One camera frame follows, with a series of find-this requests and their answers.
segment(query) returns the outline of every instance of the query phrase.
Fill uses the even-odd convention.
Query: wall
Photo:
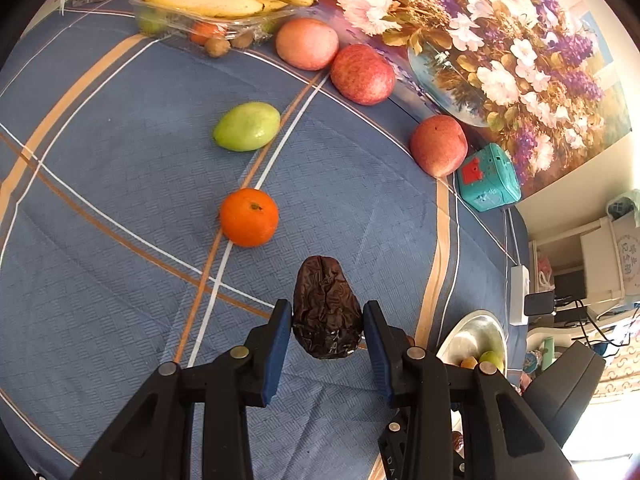
[[[598,22],[614,58],[633,132],[616,144],[518,204],[530,238],[540,238],[604,216],[617,194],[640,187],[640,52],[604,0],[584,0]]]

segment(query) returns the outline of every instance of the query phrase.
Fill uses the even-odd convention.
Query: silver bowl
[[[447,335],[436,356],[448,365],[460,366],[462,359],[473,356],[478,359],[484,352],[493,350],[507,368],[507,341],[498,319],[488,310],[476,310],[463,317]],[[451,412],[451,427],[461,431],[460,412]]]

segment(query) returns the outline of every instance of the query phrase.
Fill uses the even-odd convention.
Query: white power strip
[[[529,293],[529,269],[524,265],[511,267],[511,306],[509,323],[526,325],[529,317],[524,315],[524,297]]]

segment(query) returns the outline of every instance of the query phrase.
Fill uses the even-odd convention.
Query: green fruit in bowl
[[[166,25],[163,20],[164,16],[152,9],[143,9],[136,14],[136,23],[140,33],[145,36],[155,36],[164,32]]]
[[[504,360],[493,350],[489,350],[480,356],[480,363],[489,362],[495,365],[501,374],[504,374]]]
[[[263,147],[280,129],[280,113],[267,103],[249,102],[229,110],[213,129],[213,140],[232,152]]]

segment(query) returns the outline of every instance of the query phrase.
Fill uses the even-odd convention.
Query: metal screw
[[[249,349],[246,346],[234,346],[230,351],[229,355],[233,359],[244,359],[249,355]]]
[[[419,346],[412,346],[411,348],[409,348],[406,351],[406,354],[411,358],[411,359],[424,359],[424,356],[427,355],[426,352],[420,348]]]
[[[176,363],[174,363],[173,361],[167,361],[165,363],[162,363],[158,367],[158,373],[162,376],[167,377],[169,375],[175,374],[177,369],[178,369],[178,365],[176,365]]]
[[[480,371],[485,375],[493,375],[498,371],[498,368],[489,361],[483,361],[480,363]]]

